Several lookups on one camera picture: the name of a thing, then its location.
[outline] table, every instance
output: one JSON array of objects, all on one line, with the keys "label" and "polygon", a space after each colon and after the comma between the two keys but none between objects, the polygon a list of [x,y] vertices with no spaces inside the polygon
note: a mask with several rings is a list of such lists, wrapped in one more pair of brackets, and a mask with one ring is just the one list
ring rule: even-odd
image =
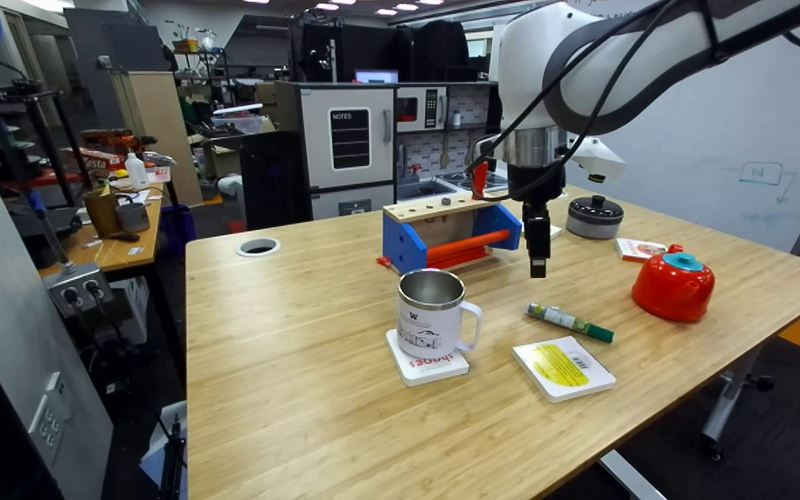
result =
[{"label": "table", "polygon": [[[167,345],[171,351],[177,379],[184,380],[184,374],[187,374],[184,338],[181,338],[181,330],[175,324],[175,318],[171,318],[167,291],[162,287],[162,279],[155,273],[162,193],[152,193],[146,198],[146,219],[149,219],[149,229],[138,234],[138,243],[99,240],[99,244],[89,244],[96,240],[96,234],[91,224],[82,224],[80,230],[75,230],[68,236],[68,243],[63,244],[63,254],[73,263],[96,263],[109,281],[138,279],[138,274],[146,281],[149,304],[159,315],[159,324],[163,329]],[[53,266],[43,266],[41,274],[53,274],[57,270],[62,266],[53,263]]]},{"label": "table", "polygon": [[[564,229],[566,204],[549,204]],[[614,243],[555,236],[543,281],[525,251],[457,270],[484,308],[473,372],[402,386],[384,333],[398,274],[378,266],[380,213],[198,240],[187,254],[192,498],[534,498],[800,318],[800,258],[621,204],[620,236],[681,243],[717,288],[696,324],[643,315],[638,263]],[[273,236],[275,254],[239,256]],[[580,345],[610,391],[546,402],[510,348],[566,330],[523,318],[555,304],[617,330]]]}]

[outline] machine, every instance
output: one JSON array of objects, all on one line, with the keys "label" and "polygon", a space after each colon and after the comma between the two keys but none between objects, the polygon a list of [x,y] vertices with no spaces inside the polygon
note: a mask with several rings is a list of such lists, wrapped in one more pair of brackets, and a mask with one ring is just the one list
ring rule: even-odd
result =
[{"label": "machine", "polygon": [[[800,0],[662,0],[621,16],[549,4],[496,27],[488,72],[499,83],[502,133],[475,165],[488,156],[507,165],[530,279],[543,279],[549,258],[543,204],[564,193],[564,166],[592,133],[621,127],[673,83],[798,24]],[[614,165],[580,166],[602,181]]]}]

